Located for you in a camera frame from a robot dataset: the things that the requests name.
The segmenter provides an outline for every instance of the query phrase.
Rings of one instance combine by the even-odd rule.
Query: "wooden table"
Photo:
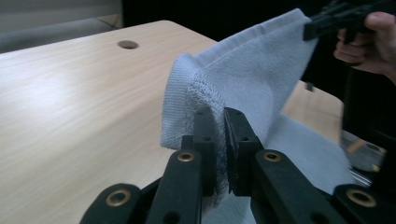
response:
[[[160,177],[171,66],[215,43],[158,21],[0,54],[0,223],[79,223],[103,189]],[[337,141],[341,108],[300,83],[284,112]]]

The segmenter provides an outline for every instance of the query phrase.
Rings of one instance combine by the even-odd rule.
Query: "grommet hole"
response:
[[[280,155],[276,154],[275,152],[266,152],[264,153],[264,158],[268,161],[280,161]]]
[[[346,191],[346,196],[348,199],[356,204],[359,204],[364,207],[375,207],[376,200],[375,198],[367,192],[364,192],[359,189],[348,189]]]
[[[122,40],[119,42],[119,47],[122,49],[137,49],[139,45],[132,40]]]
[[[118,189],[107,196],[106,203],[109,206],[117,207],[128,202],[130,198],[131,192],[128,189]]]
[[[181,153],[177,156],[177,159],[180,161],[192,161],[194,160],[194,155],[189,152]]]

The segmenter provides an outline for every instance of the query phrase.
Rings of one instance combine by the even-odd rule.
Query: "person's hand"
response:
[[[364,25],[373,30],[370,34],[358,34],[345,45],[346,30],[338,32],[339,41],[334,57],[361,71],[381,74],[396,85],[396,18],[385,12],[369,14]]]

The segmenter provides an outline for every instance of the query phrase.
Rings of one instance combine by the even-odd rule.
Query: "towel fold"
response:
[[[197,54],[180,55],[172,68],[163,102],[161,145],[179,149],[192,134],[193,114],[210,107],[217,123],[217,195],[228,188],[223,108],[242,111],[265,143],[273,121],[301,78],[317,40],[303,41],[309,22],[300,9],[255,25]]]

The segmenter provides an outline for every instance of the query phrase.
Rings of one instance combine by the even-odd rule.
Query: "terry cloth towel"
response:
[[[285,153],[315,187],[329,194],[338,185],[354,183],[343,149],[285,115],[274,121],[264,147]],[[230,195],[202,223],[255,224],[250,198]]]
[[[303,41],[309,21],[294,9],[197,55],[185,53],[176,59],[163,101],[161,145],[179,149],[182,135],[192,134],[193,114],[211,108],[217,123],[217,195],[204,199],[204,212],[219,204],[228,189],[223,108],[242,111],[265,145],[317,44]]]

